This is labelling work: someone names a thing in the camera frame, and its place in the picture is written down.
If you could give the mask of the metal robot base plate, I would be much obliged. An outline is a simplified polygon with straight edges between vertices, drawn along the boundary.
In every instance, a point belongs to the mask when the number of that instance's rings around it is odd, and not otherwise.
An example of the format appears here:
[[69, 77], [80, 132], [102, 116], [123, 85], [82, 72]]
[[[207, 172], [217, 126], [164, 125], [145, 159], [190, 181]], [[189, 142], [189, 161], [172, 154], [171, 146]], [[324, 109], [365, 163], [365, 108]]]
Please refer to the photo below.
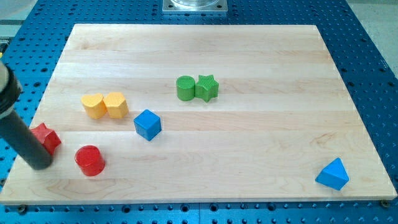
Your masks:
[[168, 13], [227, 12], [227, 0], [163, 0], [162, 11]]

